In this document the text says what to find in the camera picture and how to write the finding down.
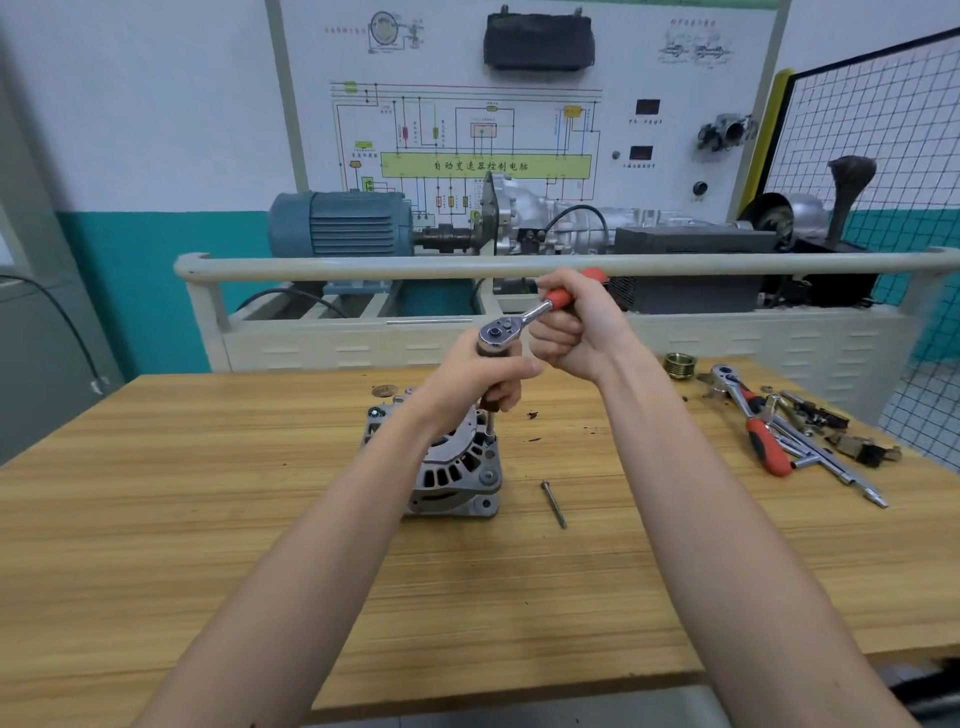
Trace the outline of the black alternator regulator part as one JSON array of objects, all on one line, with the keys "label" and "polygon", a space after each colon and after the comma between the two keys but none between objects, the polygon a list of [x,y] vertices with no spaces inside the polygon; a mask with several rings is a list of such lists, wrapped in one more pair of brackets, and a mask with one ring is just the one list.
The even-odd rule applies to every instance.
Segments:
[{"label": "black alternator regulator part", "polygon": [[801,431],[847,431],[850,420],[833,410],[790,391],[778,393],[785,402],[787,416]]}]

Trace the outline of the yellow post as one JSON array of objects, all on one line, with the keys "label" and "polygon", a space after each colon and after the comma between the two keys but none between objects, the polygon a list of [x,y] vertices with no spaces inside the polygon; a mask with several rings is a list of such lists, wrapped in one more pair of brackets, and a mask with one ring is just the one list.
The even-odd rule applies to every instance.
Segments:
[{"label": "yellow post", "polygon": [[777,71],[771,80],[769,92],[761,109],[762,114],[757,117],[759,126],[755,138],[751,140],[750,157],[747,158],[747,155],[744,155],[743,164],[749,163],[749,165],[745,167],[746,176],[741,189],[733,199],[734,216],[742,213],[761,190],[763,169],[773,145],[777,120],[785,103],[788,81],[794,73],[793,68],[787,67]]}]

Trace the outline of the black metal control box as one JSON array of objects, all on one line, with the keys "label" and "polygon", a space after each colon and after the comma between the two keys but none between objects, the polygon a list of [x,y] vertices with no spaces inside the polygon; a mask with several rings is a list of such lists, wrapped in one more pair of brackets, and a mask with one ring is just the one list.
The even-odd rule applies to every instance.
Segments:
[{"label": "black metal control box", "polygon": [[[773,231],[729,225],[618,227],[609,252],[622,255],[771,254]],[[639,314],[740,313],[760,306],[764,275],[618,276],[606,290]]]}]

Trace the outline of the short chrome extension bar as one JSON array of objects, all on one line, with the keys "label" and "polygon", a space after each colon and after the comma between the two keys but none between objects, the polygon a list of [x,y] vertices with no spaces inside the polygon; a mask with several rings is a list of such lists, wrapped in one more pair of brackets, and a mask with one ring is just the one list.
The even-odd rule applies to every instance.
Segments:
[{"label": "short chrome extension bar", "polygon": [[819,454],[808,447],[800,446],[799,443],[791,438],[774,433],[774,440],[780,445],[786,455],[788,455],[788,458],[792,458],[790,464],[793,470],[802,470],[814,465],[823,464],[823,459]]}]

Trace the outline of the silver gearbox assembly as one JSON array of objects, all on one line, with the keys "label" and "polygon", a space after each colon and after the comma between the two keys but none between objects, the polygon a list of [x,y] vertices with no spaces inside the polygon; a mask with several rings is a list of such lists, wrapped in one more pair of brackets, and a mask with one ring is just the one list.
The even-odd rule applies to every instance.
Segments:
[{"label": "silver gearbox assembly", "polygon": [[595,207],[539,196],[511,176],[488,173],[471,247],[499,256],[768,254],[772,231],[714,224],[675,211]]}]

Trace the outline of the black gear shift lever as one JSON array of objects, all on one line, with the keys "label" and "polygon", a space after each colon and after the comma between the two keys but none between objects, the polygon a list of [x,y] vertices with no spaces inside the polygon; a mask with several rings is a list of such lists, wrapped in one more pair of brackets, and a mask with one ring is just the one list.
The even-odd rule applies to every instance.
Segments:
[{"label": "black gear shift lever", "polygon": [[823,246],[840,252],[849,214],[859,195],[877,174],[878,163],[870,156],[847,154],[830,160],[827,167],[833,179],[835,198]]}]

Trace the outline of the white wiring diagram training board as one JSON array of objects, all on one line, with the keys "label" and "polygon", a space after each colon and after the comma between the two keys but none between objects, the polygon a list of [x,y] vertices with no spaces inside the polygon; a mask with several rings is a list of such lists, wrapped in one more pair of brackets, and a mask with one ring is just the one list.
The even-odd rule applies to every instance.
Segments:
[{"label": "white wiring diagram training board", "polygon": [[[488,15],[592,19],[594,65],[497,71]],[[697,150],[719,115],[752,115],[789,0],[265,0],[297,191],[399,192],[462,225],[490,171],[596,208],[732,218],[751,142]],[[708,183],[702,198],[692,186]]]}]

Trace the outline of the red-handled ratchet wrench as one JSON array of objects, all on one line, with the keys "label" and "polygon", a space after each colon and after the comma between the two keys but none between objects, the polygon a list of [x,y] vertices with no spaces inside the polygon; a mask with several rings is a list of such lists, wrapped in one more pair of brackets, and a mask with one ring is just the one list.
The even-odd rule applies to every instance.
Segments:
[{"label": "red-handled ratchet wrench", "polygon": [[[551,310],[563,308],[570,302],[570,298],[560,297],[546,298],[546,300],[548,300],[548,303],[541,303],[537,306],[538,310],[540,311],[540,315],[543,315]],[[479,353],[485,357],[506,356],[509,352],[510,346],[513,345],[514,342],[521,342],[520,334],[522,332],[523,325],[532,324],[537,319],[537,317],[529,317],[527,314],[525,314],[522,317],[511,317],[510,326],[507,327],[504,326],[502,322],[492,322],[485,325],[479,332]]]}]

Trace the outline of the grey metal cabinet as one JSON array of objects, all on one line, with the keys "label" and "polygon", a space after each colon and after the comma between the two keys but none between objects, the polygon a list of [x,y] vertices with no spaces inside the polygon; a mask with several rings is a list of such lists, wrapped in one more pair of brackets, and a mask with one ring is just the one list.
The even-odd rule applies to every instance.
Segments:
[{"label": "grey metal cabinet", "polygon": [[0,465],[123,383],[0,62]]}]

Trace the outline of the red-black handled ratchet wrench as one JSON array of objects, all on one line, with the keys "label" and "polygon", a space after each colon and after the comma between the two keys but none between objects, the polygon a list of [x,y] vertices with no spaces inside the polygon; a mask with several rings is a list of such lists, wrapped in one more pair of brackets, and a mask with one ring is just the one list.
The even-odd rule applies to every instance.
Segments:
[{"label": "red-black handled ratchet wrench", "polygon": [[760,416],[763,397],[749,389],[729,365],[714,365],[710,375],[714,388],[725,393],[743,413],[750,446],[764,470],[777,478],[792,475],[793,461]]}]

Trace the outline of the long chrome extension bar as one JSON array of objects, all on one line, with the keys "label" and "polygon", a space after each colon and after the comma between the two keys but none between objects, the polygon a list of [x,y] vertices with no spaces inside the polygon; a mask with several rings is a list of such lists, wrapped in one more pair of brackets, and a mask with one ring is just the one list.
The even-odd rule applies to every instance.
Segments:
[{"label": "long chrome extension bar", "polygon": [[871,481],[865,476],[856,473],[850,467],[842,464],[833,454],[828,452],[826,448],[813,443],[783,417],[773,416],[772,419],[766,420],[764,424],[767,429],[772,432],[773,436],[774,433],[777,433],[791,438],[801,447],[809,448],[817,455],[820,455],[822,457],[822,464],[820,466],[828,470],[834,478],[840,480],[846,486],[859,491],[870,503],[883,509],[889,507],[888,501]]}]

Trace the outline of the blue electric motor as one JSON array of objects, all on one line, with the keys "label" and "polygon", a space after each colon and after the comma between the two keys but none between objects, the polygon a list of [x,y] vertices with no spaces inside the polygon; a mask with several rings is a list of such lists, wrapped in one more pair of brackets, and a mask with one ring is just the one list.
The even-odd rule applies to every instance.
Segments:
[{"label": "blue electric motor", "polygon": [[414,255],[410,202],[400,192],[278,195],[269,210],[275,258],[382,258]]}]

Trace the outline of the person's right hand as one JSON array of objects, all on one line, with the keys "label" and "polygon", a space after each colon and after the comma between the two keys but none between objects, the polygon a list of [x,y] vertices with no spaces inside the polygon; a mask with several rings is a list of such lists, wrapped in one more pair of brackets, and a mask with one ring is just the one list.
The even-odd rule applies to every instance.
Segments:
[{"label": "person's right hand", "polygon": [[571,376],[601,385],[611,377],[616,355],[636,341],[629,322],[607,291],[604,276],[594,279],[594,293],[570,298],[559,309],[542,314],[527,326],[531,354]]}]

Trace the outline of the person's right forearm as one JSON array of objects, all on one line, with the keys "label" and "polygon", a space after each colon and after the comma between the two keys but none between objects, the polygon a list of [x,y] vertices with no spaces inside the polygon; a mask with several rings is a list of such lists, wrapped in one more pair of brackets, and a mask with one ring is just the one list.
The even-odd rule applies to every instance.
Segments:
[{"label": "person's right forearm", "polygon": [[919,728],[638,342],[596,375],[655,562],[736,728]]}]

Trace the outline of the long steel bolt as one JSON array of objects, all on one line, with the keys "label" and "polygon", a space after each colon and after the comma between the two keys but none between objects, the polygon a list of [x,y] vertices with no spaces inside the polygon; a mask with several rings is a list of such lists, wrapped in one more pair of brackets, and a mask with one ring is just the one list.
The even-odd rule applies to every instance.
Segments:
[{"label": "long steel bolt", "polygon": [[558,523],[558,526],[563,530],[568,529],[569,528],[568,522],[565,518],[565,515],[562,511],[560,504],[558,503],[555,497],[555,494],[552,490],[550,482],[547,480],[542,480],[540,482],[540,488],[545,494],[547,503],[549,504],[549,507]]}]

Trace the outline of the steel socket extension bar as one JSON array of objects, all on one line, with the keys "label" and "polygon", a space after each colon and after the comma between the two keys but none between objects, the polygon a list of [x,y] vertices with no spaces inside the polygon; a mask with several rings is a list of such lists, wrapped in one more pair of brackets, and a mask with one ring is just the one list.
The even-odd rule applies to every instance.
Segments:
[{"label": "steel socket extension bar", "polygon": [[499,398],[492,396],[492,392],[497,389],[499,383],[493,384],[486,389],[478,402],[478,410],[486,413],[485,437],[487,442],[493,442],[497,439],[496,417],[501,409]]}]

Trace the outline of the brown brush holder part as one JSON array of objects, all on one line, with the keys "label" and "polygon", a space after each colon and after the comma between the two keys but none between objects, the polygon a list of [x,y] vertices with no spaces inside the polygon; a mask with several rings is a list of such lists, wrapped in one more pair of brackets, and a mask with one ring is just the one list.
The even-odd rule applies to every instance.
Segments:
[{"label": "brown brush holder part", "polygon": [[834,431],[824,438],[832,448],[854,462],[871,469],[882,467],[890,462],[901,462],[903,452],[898,445],[883,446],[872,438],[851,435],[844,431]]}]

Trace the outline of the white metal stand frame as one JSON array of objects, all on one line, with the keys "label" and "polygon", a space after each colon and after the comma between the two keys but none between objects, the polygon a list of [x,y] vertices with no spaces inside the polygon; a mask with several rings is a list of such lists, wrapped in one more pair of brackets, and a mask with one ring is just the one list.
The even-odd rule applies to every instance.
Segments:
[{"label": "white metal stand frame", "polygon": [[[773,308],[739,313],[637,314],[627,321],[658,355],[682,353],[698,361],[750,358],[839,407],[878,425],[941,290],[960,272],[960,249],[920,252],[672,255],[469,255],[343,258],[212,258],[192,252],[174,263],[185,283],[209,366],[214,373],[431,367],[440,364],[465,329],[532,308],[530,294],[493,292],[495,279],[534,279],[559,266],[597,268],[611,278],[793,274],[910,274],[898,306]],[[378,279],[390,292],[375,294],[359,315],[308,313],[274,318],[278,294],[229,313],[222,285],[236,282],[338,282]],[[401,284],[411,281],[481,282],[478,314],[402,317]]]}]

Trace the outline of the person's left forearm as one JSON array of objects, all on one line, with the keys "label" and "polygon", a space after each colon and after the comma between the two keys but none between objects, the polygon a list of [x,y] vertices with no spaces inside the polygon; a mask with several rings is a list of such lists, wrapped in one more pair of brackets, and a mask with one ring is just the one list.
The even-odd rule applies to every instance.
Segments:
[{"label": "person's left forearm", "polygon": [[418,387],[224,601],[130,728],[300,728],[369,595],[426,452],[478,398]]}]

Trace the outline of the silver car alternator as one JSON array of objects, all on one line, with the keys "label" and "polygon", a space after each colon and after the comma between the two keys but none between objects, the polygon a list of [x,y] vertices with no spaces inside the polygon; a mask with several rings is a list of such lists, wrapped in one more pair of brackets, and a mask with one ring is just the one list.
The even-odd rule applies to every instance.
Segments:
[{"label": "silver car alternator", "polygon": [[470,407],[459,425],[430,444],[405,518],[490,519],[498,515],[504,481],[498,435],[485,437],[486,413]]}]

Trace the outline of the person's left hand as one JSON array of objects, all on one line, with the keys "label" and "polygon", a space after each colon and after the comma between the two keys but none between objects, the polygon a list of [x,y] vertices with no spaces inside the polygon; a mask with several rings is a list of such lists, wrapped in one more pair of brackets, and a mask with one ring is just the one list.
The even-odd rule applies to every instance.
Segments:
[{"label": "person's left hand", "polygon": [[[451,346],[438,369],[414,390],[406,402],[419,433],[429,441],[456,429],[487,389],[497,384],[491,377],[493,358],[527,358],[519,341],[510,345],[506,355],[485,356],[478,350],[478,339],[477,328],[467,329]],[[529,379],[499,383],[490,393],[499,399],[500,411],[509,411],[520,402],[525,381]]]}]

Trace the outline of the black instrument cluster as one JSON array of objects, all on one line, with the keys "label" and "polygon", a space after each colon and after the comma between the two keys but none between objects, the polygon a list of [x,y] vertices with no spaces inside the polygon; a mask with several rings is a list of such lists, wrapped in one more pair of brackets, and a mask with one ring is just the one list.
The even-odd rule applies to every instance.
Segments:
[{"label": "black instrument cluster", "polygon": [[593,19],[582,7],[557,14],[502,5],[486,18],[483,61],[493,70],[574,73],[592,67],[595,56]]}]

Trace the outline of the metal throttle body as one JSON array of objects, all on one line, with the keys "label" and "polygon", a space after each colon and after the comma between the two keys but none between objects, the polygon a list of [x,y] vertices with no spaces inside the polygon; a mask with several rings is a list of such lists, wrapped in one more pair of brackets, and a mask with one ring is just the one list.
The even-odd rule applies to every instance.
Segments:
[{"label": "metal throttle body", "polygon": [[719,114],[713,121],[700,127],[697,150],[717,153],[734,149],[746,141],[753,140],[758,130],[759,124],[751,114]]}]

